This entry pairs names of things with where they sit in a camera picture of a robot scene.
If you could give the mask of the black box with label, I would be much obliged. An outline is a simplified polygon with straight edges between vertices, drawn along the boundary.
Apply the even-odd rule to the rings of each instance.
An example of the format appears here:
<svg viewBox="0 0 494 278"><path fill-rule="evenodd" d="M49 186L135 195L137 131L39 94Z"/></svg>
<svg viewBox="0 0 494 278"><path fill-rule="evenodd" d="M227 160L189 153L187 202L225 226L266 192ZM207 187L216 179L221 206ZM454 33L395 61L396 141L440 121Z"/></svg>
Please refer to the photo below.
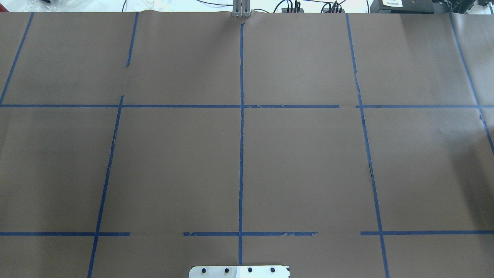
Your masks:
<svg viewBox="0 0 494 278"><path fill-rule="evenodd" d="M374 0L371 14L434 14L432 0Z"/></svg>

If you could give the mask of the black power strip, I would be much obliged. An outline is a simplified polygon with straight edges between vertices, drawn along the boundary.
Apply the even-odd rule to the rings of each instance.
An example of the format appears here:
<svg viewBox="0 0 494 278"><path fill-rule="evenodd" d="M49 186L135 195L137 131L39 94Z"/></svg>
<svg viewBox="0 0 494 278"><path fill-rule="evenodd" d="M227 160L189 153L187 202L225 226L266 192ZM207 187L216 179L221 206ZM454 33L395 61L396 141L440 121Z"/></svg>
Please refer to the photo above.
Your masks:
<svg viewBox="0 0 494 278"><path fill-rule="evenodd" d="M285 0L286 7L281 8L281 4L277 6L283 14L301 14L304 13L303 8L301 7L301 1L299 0Z"/></svg>
<svg viewBox="0 0 494 278"><path fill-rule="evenodd" d="M343 13L343 7L340 2L326 2L321 8L322 14L341 14Z"/></svg>

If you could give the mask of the aluminium frame post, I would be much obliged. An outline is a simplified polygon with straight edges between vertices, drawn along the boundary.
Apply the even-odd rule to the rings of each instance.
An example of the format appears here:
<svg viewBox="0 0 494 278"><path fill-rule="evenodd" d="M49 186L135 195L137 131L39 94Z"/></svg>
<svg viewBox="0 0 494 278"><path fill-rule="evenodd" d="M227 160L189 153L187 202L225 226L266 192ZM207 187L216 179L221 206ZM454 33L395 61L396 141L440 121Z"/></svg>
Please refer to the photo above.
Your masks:
<svg viewBox="0 0 494 278"><path fill-rule="evenodd" d="M249 18L252 16L250 0L233 0L232 2L232 17L233 18Z"/></svg>

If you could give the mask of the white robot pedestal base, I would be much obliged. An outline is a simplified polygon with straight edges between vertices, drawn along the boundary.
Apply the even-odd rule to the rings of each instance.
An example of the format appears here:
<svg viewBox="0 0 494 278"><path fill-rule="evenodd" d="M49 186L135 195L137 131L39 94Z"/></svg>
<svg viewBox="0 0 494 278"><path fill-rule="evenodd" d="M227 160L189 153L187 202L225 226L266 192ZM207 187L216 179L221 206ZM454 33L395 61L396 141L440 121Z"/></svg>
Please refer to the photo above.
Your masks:
<svg viewBox="0 0 494 278"><path fill-rule="evenodd" d="M246 266L196 266L189 278L290 278L289 266L246 265Z"/></svg>

